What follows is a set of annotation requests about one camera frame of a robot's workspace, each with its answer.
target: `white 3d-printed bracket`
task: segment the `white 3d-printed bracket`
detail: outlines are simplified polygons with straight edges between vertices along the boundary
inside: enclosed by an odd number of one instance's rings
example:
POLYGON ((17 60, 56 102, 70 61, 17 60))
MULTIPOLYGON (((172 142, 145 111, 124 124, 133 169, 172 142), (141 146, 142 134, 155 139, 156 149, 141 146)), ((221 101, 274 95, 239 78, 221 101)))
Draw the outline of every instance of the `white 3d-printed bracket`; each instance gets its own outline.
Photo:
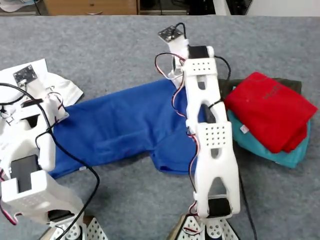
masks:
POLYGON ((232 126, 227 120, 225 104, 220 101, 216 61, 214 58, 187 59, 182 70, 187 96, 186 125, 199 141, 194 176, 196 210, 202 219, 209 215, 208 194, 214 180, 221 178, 231 209, 225 218, 229 218, 240 211, 239 175, 233 150, 232 126), (204 89, 200 89, 199 82, 204 84, 204 89), (216 123, 198 122, 202 104, 214 104, 210 110, 216 123), (218 154, 213 156, 212 149, 218 149, 218 154))

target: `black cable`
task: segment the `black cable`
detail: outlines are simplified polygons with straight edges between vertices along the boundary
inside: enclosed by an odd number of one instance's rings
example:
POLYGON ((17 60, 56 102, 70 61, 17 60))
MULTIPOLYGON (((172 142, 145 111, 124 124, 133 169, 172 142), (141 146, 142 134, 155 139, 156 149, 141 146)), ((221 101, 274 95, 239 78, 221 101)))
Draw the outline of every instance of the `black cable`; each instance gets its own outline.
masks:
POLYGON ((238 171, 239 171, 240 187, 241 187, 241 192, 242 192, 242 196, 243 196, 244 205, 245 205, 245 208, 246 208, 246 213, 247 213, 250 225, 251 225, 251 229, 253 231, 254 240, 258 240, 257 230, 256 230, 256 227, 255 227, 253 218, 251 216, 251 212, 250 212, 250 208, 249 208, 249 204, 248 204, 248 200, 247 200, 247 196, 246 196, 246 192, 245 192, 244 183, 243 183, 243 180, 242 180, 242 177, 241 177, 241 174, 240 174, 240 170, 238 170, 238 171))
POLYGON ((226 90, 227 90, 227 87, 229 86, 229 82, 230 82, 230 77, 231 77, 231 67, 230 67, 230 64, 228 63, 228 61, 222 57, 222 56, 217 56, 217 55, 214 55, 214 57, 216 59, 221 59, 222 61, 224 61, 224 63, 226 64, 227 68, 228 68, 228 76, 226 77, 226 80, 225 80, 225 85, 224 85, 224 89, 223 91, 220 93, 221 97, 218 101, 212 103, 211 105, 208 106, 209 109, 211 109, 214 105, 216 105, 217 103, 220 103, 224 100, 224 96, 222 96, 222 93, 226 93, 226 90))
POLYGON ((161 0, 159 0, 159 7, 160 7, 160 15, 163 15, 163 9, 162 9, 162 3, 161 0))
POLYGON ((180 25, 183 27, 184 38, 187 39, 186 25, 183 22, 179 22, 174 26, 174 28, 172 29, 172 32, 171 32, 171 37, 175 34, 177 27, 179 27, 180 25))
POLYGON ((71 222, 71 224, 63 231, 63 233, 56 239, 56 240, 61 240, 62 237, 72 228, 72 226, 77 222, 77 220, 80 218, 80 216, 82 215, 82 213, 85 211, 85 209, 87 208, 87 206, 89 205, 89 203, 91 202, 91 200, 93 199, 93 197, 95 196, 96 192, 97 192, 97 189, 99 187, 99 184, 100 184, 100 177, 99 175, 97 174, 97 172, 91 167, 89 166, 86 162, 84 162, 83 160, 77 158, 76 156, 72 155, 71 153, 69 153, 63 146, 60 145, 60 143, 57 141, 57 139, 55 138, 53 132, 52 132, 52 126, 50 126, 50 122, 49 122, 49 119, 48 119, 48 116, 45 112, 45 110, 43 109, 43 107, 40 105, 39 102, 36 101, 36 99, 30 95, 28 92, 26 92, 25 90, 15 86, 15 85, 12 85, 12 84, 9 84, 9 83, 3 83, 3 82, 0 82, 0 86, 3 86, 3 87, 9 87, 9 88, 13 88, 13 89, 16 89, 18 90, 19 92, 23 93, 23 95, 26 95, 27 97, 29 97, 31 100, 33 100, 35 102, 35 104, 39 107, 40 111, 42 112, 42 115, 44 117, 44 120, 45 120, 45 123, 47 125, 47 132, 51 135, 55 145, 62 151, 64 152, 67 156, 69 156, 70 158, 74 159, 75 161, 77 161, 78 163, 82 164, 83 166, 85 166, 87 169, 89 169, 93 175, 95 176, 96 178, 96 184, 95 184, 95 187, 94 187, 94 190, 92 191, 91 195, 89 196, 89 198, 87 199, 87 201, 85 202, 85 204, 83 205, 82 209, 80 210, 80 212, 78 213, 78 215, 74 218, 74 220, 71 222))
POLYGON ((38 14, 41 16, 42 14, 41 14, 41 12, 40 12, 40 10, 38 8, 38 4, 36 3, 36 0, 33 0, 33 2, 34 2, 35 8, 36 8, 38 14))

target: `robotic arm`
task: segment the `robotic arm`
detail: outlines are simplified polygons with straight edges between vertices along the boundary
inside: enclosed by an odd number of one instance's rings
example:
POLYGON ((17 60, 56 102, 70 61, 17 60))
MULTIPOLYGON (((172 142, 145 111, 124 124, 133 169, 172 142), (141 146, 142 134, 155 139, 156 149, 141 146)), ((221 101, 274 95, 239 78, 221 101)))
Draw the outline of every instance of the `robotic arm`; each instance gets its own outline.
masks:
POLYGON ((48 126, 52 129, 68 116, 54 92, 27 100, 15 109, 5 133, 9 142, 2 146, 6 154, 0 168, 8 180, 1 183, 1 198, 23 216, 65 232, 62 235, 57 229, 51 239, 87 240, 82 200, 48 174, 56 161, 56 143, 48 126))
MULTIPOLYGON (((213 221, 221 223, 240 211, 238 164, 233 150, 231 122, 227 120, 225 104, 220 96, 214 49, 211 46, 190 46, 185 31, 184 24, 178 23, 158 35, 174 55, 173 69, 167 78, 176 88, 185 86, 186 127, 199 145, 194 176, 195 209, 201 222, 211 229, 212 226, 218 226, 213 221), (177 29, 179 25, 183 26, 184 34, 177 29), (215 123, 198 122, 201 105, 208 106, 215 123), (216 178, 221 178, 226 194, 209 197, 216 178)), ((208 232, 201 233, 201 239, 205 234, 208 235, 208 232)))

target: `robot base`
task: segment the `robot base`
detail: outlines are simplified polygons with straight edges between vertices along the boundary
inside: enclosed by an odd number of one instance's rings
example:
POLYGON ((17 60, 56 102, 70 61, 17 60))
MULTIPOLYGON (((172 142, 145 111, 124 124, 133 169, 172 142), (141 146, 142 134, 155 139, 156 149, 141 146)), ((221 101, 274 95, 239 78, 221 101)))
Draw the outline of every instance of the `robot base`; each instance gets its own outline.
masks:
POLYGON ((198 224, 194 216, 186 215, 179 225, 179 229, 176 234, 172 234, 168 237, 168 240, 240 240, 233 228, 227 222, 227 220, 210 219, 206 220, 205 229, 200 233, 201 227, 198 224))
MULTIPOLYGON (((83 224, 80 228, 72 227, 70 231, 63 236, 62 240, 108 240, 97 219, 95 217, 91 217, 90 219, 91 221, 88 221, 87 226, 83 224)), ((47 232, 42 236, 41 240, 56 240, 62 232, 62 229, 56 228, 51 231, 51 234, 47 232)))

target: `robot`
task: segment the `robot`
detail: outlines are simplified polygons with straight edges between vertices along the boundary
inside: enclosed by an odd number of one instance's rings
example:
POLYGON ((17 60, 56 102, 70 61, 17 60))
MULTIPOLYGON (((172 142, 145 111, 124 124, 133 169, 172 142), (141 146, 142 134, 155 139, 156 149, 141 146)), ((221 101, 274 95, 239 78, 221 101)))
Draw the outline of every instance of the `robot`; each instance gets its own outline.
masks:
POLYGON ((231 122, 221 100, 214 49, 211 46, 190 46, 183 23, 167 27, 158 35, 170 50, 164 54, 173 55, 172 71, 164 76, 173 82, 177 91, 185 87, 186 115, 178 114, 186 117, 188 135, 197 145, 192 183, 194 204, 190 206, 175 239, 237 240, 239 238, 226 219, 240 212, 238 164, 233 150, 231 122), (179 25, 183 26, 184 32, 177 29, 179 25), (202 105, 209 108, 215 123, 198 122, 202 105), (217 178, 221 178, 226 194, 209 197, 217 178))
POLYGON ((2 146, 1 177, 3 171, 8 178, 1 183, 2 201, 19 215, 55 229, 50 240, 107 240, 95 218, 88 226, 84 223, 82 200, 48 174, 55 168, 57 144, 49 130, 69 116, 63 100, 56 92, 42 92, 37 99, 25 94, 29 99, 10 116, 10 142, 2 146))
MULTIPOLYGON (((168 54, 173 55, 172 71, 166 77, 176 86, 177 93, 185 87, 186 115, 179 114, 186 117, 188 135, 197 145, 192 181, 194 204, 176 239, 237 240, 239 238, 226 219, 240 211, 239 173, 232 126, 227 120, 218 85, 215 52, 211 46, 190 46, 185 29, 184 33, 177 29, 179 25, 184 26, 178 23, 158 33, 169 46, 168 54), (210 109, 215 123, 198 121, 203 104, 210 109), (226 194, 209 197, 217 178, 221 178, 226 194)), ((20 83, 25 85, 27 82, 23 79, 20 83)), ((8 178, 1 183, 2 200, 35 222, 57 227, 51 240, 107 240, 96 219, 89 226, 84 223, 82 200, 48 174, 55 168, 57 145, 49 130, 67 118, 68 113, 54 92, 37 97, 29 94, 30 99, 10 116, 10 122, 14 124, 10 131, 11 143, 0 163, 8 178), (97 229, 100 229, 100 235, 91 234, 97 229)))

